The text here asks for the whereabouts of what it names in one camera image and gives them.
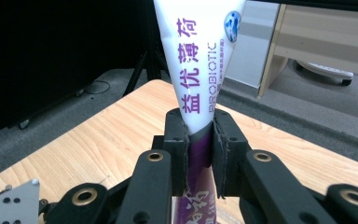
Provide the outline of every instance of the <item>blue logo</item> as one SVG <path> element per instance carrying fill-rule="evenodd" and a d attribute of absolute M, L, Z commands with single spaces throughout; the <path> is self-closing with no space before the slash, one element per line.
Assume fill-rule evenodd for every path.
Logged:
<path fill-rule="evenodd" d="M 228 13 L 225 19 L 225 30 L 228 40 L 234 43 L 237 41 L 238 31 L 240 30 L 241 14 L 237 11 Z"/>

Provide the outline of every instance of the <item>white toothpaste tube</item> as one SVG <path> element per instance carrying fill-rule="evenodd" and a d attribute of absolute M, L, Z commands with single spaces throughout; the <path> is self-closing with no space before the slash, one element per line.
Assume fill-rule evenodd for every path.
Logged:
<path fill-rule="evenodd" d="M 177 200 L 174 223 L 216 223 L 212 122 L 245 0 L 154 0 L 154 4 L 172 84 L 190 134 L 188 189 Z"/>

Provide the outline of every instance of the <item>carpeted floor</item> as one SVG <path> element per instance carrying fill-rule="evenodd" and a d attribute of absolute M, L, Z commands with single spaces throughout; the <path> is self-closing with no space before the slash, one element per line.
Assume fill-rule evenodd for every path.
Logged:
<path fill-rule="evenodd" d="M 309 102 L 306 100 L 299 100 L 297 97 L 294 99 L 291 92 L 283 92 L 284 89 L 291 89 L 293 85 L 286 83 L 288 82 L 286 80 L 287 78 L 289 78 L 289 80 L 290 78 L 295 79 L 298 83 L 301 83 L 301 81 L 305 82 L 305 84 L 298 87 L 298 89 L 318 90 L 314 89 L 316 85 L 314 80 L 308 80 L 305 77 L 293 73 L 290 66 L 291 64 L 288 64 L 282 75 L 278 77 L 263 98 L 258 99 L 247 94 L 246 91 L 232 90 L 230 87 L 225 86 L 220 93 L 218 103 L 358 161 L 357 136 L 345 133 L 337 129 L 334 125 L 324 125 L 323 115 L 320 116 L 321 120 L 315 120 L 308 116 L 309 112 L 303 113 L 303 116 L 303 114 L 298 113 L 298 111 L 282 109 L 282 107 L 288 107 L 284 104 L 290 104 L 290 100 L 295 100 L 296 103 L 303 104 L 294 106 L 295 108 L 299 107 L 301 109 L 311 110 L 315 107 L 315 103 L 308 105 Z M 69 97 L 44 113 L 32 118 L 27 129 L 20 130 L 14 127 L 1 130 L 0 172 L 121 98 L 131 73 L 132 70 L 129 69 L 108 71 L 102 74 L 92 85 L 87 87 L 81 96 Z M 163 76 L 163 78 L 167 81 L 169 80 L 167 76 Z M 356 78 L 352 82 L 354 88 L 356 87 L 354 85 L 355 82 Z M 145 72 L 141 74 L 138 87 L 144 83 L 146 83 Z M 324 86 L 324 84 L 322 86 L 323 88 L 330 89 L 328 86 Z M 332 110 L 326 105 L 318 106 L 324 107 L 329 111 Z M 335 109 L 337 115 L 345 116 L 345 114 L 342 115 L 343 113 L 340 112 L 339 109 L 340 108 Z M 350 117 L 352 117 L 353 120 L 357 119 L 353 115 L 350 115 Z"/>

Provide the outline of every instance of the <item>metal plate with holes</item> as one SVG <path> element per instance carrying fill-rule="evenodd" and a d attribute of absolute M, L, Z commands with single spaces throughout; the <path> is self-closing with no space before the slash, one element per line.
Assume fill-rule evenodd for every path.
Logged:
<path fill-rule="evenodd" d="M 37 223 L 39 208 L 39 180 L 0 194 L 0 224 Z"/>

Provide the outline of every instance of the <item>gray carpet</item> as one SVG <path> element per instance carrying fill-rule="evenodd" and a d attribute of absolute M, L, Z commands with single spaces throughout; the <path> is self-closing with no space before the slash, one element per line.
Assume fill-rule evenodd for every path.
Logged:
<path fill-rule="evenodd" d="M 131 73 L 132 70 L 129 69 L 108 71 L 87 87 L 81 96 L 69 97 L 32 118 L 27 129 L 14 127 L 1 130 L 0 172 L 117 101 L 124 92 Z M 137 86 L 144 83 L 145 72 L 141 74 Z M 358 137 L 326 127 L 315 120 L 302 118 L 301 114 L 293 115 L 270 104 L 269 100 L 276 91 L 274 88 L 272 86 L 265 97 L 257 99 L 245 91 L 225 87 L 218 103 L 358 161 Z M 285 102 L 290 99 L 289 93 L 282 93 L 280 96 L 282 99 L 276 99 L 277 101 Z"/>

